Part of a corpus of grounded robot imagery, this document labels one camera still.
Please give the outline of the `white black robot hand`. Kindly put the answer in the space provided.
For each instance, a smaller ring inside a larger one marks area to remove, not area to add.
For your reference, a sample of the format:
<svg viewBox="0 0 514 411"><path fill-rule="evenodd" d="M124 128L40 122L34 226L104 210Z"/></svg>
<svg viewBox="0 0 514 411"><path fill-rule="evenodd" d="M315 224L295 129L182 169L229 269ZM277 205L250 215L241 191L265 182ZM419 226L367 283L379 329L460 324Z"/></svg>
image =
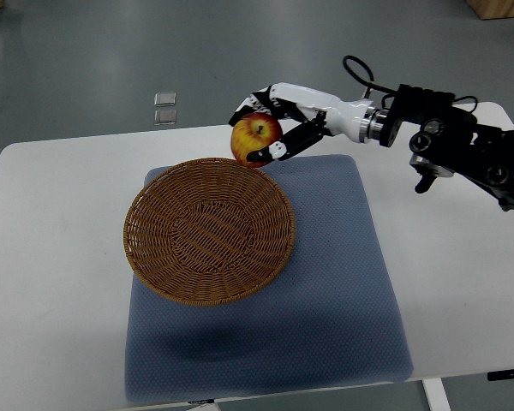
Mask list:
<svg viewBox="0 0 514 411"><path fill-rule="evenodd" d="M299 123L278 141L247 155L247 160L257 163L292 158L325 136L342 134L355 143L367 143L373 138L372 127L380 109L366 98L345 102L326 92L280 82L245 98L230 118L229 125L233 126L253 113Z"/></svg>

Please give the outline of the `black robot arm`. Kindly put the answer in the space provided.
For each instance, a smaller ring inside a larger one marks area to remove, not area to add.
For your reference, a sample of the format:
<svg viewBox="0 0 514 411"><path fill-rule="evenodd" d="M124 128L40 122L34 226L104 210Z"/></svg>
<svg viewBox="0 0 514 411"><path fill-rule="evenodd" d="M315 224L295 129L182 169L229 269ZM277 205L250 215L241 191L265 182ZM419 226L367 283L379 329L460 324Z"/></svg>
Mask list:
<svg viewBox="0 0 514 411"><path fill-rule="evenodd" d="M449 92L401 85L396 91L372 85L391 105L376 112L368 136L390 147L405 122L419 127L409 139L411 166L421 176L415 191L424 194L441 175L459 174L493 196L503 211L514 211L514 130L478 123L456 107Z"/></svg>

